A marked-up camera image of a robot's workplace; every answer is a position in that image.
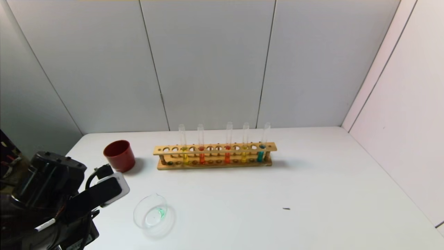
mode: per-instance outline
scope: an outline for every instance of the white tabletop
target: white tabletop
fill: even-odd
[[[260,130],[250,132],[249,141],[260,140]],[[233,142],[240,138],[235,130]],[[67,155],[88,167],[86,179],[120,139],[136,157],[124,174],[131,191],[100,209],[89,250],[444,249],[444,237],[342,128],[271,129],[271,167],[159,171],[154,146],[178,144],[174,131],[88,134]],[[197,143],[195,131],[187,142]],[[225,131],[205,131],[205,143],[217,142]],[[162,238],[133,223],[134,207],[153,193],[174,218]]]

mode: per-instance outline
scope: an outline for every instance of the black cable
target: black cable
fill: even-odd
[[[96,177],[97,175],[99,175],[99,176],[97,176],[99,179],[100,178],[103,178],[103,177],[105,177],[105,176],[107,176],[107,175],[110,175],[110,174],[112,174],[113,173],[113,171],[112,171],[112,168],[111,168],[111,166],[109,166],[108,164],[106,164],[106,165],[103,165],[103,166],[101,166],[100,168],[98,168],[98,169],[94,169],[94,172],[88,177],[88,179],[86,180],[86,183],[85,183],[85,190],[87,190],[87,189],[89,189],[89,187],[90,187],[90,185],[91,185],[91,182],[92,182],[92,179],[94,179],[94,177]],[[83,237],[83,239],[82,239],[82,244],[80,244],[80,248],[79,248],[79,250],[83,250],[84,249],[84,247],[86,246],[86,241],[88,240],[88,236],[89,236],[89,233],[90,233],[90,231],[91,231],[91,223],[92,223],[92,219],[94,218],[94,217],[96,217],[97,215],[99,214],[99,211],[97,210],[97,211],[94,211],[94,213],[92,213],[92,212],[89,212],[88,213],[88,215],[87,215],[87,222],[86,222],[86,226],[87,226],[87,228],[86,228],[86,234],[84,235],[84,237]]]
[[[95,169],[94,172],[86,180],[85,190],[89,189],[89,187],[91,185],[91,181],[92,181],[92,179],[94,179],[94,177],[96,177],[98,170],[99,169]],[[89,236],[89,233],[91,230],[91,222],[92,222],[92,217],[91,217],[91,212],[89,212],[87,214],[87,222],[86,222],[86,230],[85,230],[86,233],[83,236],[82,243],[80,244],[79,250],[83,250],[86,246],[86,241],[88,240],[88,236]]]

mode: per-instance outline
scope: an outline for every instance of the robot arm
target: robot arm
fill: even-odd
[[[94,241],[94,209],[123,197],[129,187],[121,173],[104,165],[78,193],[85,170],[70,157],[36,153],[12,194],[1,197],[1,249],[77,250]],[[89,187],[95,176],[99,182]]]

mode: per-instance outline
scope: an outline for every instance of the test tube rack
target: test tube rack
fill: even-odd
[[[235,167],[257,167],[271,166],[271,151],[277,151],[274,142],[265,143],[265,148],[260,148],[262,143],[248,143],[247,149],[242,149],[241,143],[231,143],[231,149],[226,150],[227,144],[205,144],[203,151],[198,150],[198,145],[186,145],[186,151],[181,151],[180,145],[156,146],[153,155],[159,156],[158,170],[174,169],[212,169],[212,168],[235,168]],[[247,161],[241,161],[242,153],[245,152]],[[265,152],[262,162],[258,162],[258,153]],[[205,164],[199,163],[199,154],[205,154]],[[225,153],[230,153],[230,163],[225,163]],[[185,165],[182,155],[188,154],[189,163]]]

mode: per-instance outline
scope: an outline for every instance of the glass test tube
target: glass test tube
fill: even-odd
[[[204,151],[205,146],[203,143],[203,124],[199,124],[197,126],[197,133],[198,133],[198,139],[199,139],[199,151]],[[205,164],[205,154],[204,153],[199,154],[199,163]]]
[[[231,149],[231,133],[233,132],[233,123],[230,121],[226,124],[226,145],[225,149],[230,150]],[[225,153],[225,163],[230,163],[230,153]]]
[[[180,133],[180,146],[181,146],[182,152],[184,153],[188,149],[188,147],[186,146],[186,136],[185,136],[185,125],[184,124],[179,125],[179,133]],[[183,163],[185,165],[188,165],[190,163],[190,161],[188,159],[188,154],[186,154],[186,153],[183,154]]]
[[[248,149],[248,130],[250,128],[250,125],[248,125],[248,122],[244,123],[243,129],[244,129],[244,136],[242,138],[242,149]],[[247,153],[242,152],[241,153],[241,162],[245,163],[247,162]]]
[[[261,144],[259,145],[259,148],[261,149],[265,149],[267,147],[266,144],[268,140],[268,133],[270,131],[270,127],[271,125],[269,122],[265,123],[264,133],[262,134]],[[258,162],[262,162],[263,157],[264,157],[264,151],[258,152]]]

